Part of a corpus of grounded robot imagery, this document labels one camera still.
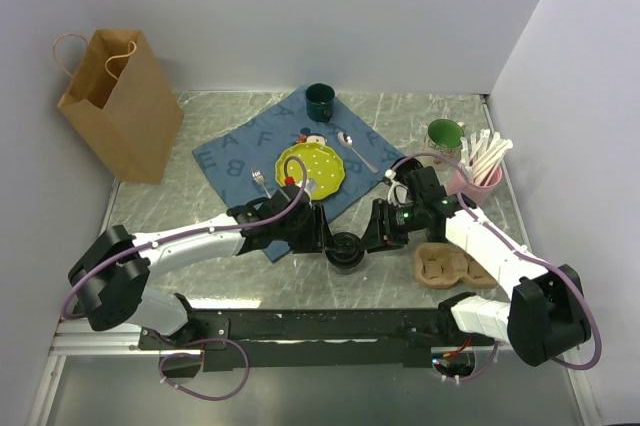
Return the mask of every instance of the pink cup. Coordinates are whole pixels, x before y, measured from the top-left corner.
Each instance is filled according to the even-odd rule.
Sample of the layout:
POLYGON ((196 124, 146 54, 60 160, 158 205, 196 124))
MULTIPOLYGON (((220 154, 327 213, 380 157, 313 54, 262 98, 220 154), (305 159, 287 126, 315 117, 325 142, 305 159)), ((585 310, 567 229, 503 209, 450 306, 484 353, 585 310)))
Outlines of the pink cup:
POLYGON ((446 190, 447 194, 462 192, 462 194, 467 196, 469 199, 475 201, 478 206, 482 206, 501 180, 502 166, 499 166, 498 169, 495 170, 491 175, 491 178, 489 178, 489 181, 487 181, 486 186, 478 186, 476 184, 470 184, 467 186, 460 172, 456 171, 451 177, 449 184, 447 184, 446 190))

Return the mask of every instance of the cardboard cup holder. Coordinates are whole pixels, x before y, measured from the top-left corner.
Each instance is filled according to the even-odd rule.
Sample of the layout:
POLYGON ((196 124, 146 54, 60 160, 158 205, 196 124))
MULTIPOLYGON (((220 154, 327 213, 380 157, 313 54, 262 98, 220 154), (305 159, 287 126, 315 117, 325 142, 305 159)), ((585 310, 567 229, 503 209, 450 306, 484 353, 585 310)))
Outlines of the cardboard cup holder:
POLYGON ((423 286, 448 289, 458 281, 491 289, 497 281, 464 251, 446 243, 424 243, 413 254, 413 277, 423 286))

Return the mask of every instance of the small figurine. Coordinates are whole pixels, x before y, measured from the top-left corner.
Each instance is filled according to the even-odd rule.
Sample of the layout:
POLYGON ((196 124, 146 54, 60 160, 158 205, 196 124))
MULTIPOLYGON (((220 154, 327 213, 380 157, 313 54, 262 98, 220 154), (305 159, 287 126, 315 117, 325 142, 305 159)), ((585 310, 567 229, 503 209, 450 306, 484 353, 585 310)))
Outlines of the small figurine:
POLYGON ((322 146, 326 146, 327 140, 321 134, 312 133, 309 128, 302 128, 300 130, 300 136, 296 140, 298 143, 316 143, 322 146))

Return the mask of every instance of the blue napkin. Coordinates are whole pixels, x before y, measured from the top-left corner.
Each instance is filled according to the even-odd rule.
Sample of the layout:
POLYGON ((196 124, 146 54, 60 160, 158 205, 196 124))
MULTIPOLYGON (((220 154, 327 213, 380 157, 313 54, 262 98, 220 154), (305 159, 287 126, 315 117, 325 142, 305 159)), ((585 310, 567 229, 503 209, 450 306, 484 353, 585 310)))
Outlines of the blue napkin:
MULTIPOLYGON (((384 172, 403 156, 337 98, 330 122, 311 121, 307 116, 304 91, 304 88, 297 89, 239 128, 193 150, 200 168, 227 206, 245 204, 265 195, 251 177, 252 168, 260 169, 269 191, 278 189, 275 162, 285 149, 295 144, 301 131, 307 134, 308 140, 322 142, 324 138, 326 145, 344 161, 346 178, 340 190, 321 201, 329 222, 373 189, 384 172), (340 145, 337 135, 341 131, 347 132, 357 151, 379 169, 377 174, 373 174, 353 151, 340 145)), ((271 261, 276 261, 288 251, 285 242, 274 241, 265 254, 271 261)))

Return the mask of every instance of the fork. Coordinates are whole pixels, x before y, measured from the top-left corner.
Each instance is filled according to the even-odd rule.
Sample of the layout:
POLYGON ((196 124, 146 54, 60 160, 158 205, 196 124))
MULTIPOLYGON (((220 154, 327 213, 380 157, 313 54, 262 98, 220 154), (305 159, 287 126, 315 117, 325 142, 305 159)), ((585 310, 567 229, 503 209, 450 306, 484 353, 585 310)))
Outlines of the fork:
POLYGON ((260 186, 262 186, 262 189, 264 189, 264 192, 267 194, 267 198, 271 197, 271 193, 269 193, 269 190, 267 189, 267 187, 264 185, 264 176, 262 176, 262 173, 260 172, 260 170, 258 168, 253 168, 251 170, 251 176, 253 177, 253 180, 258 183, 260 186))

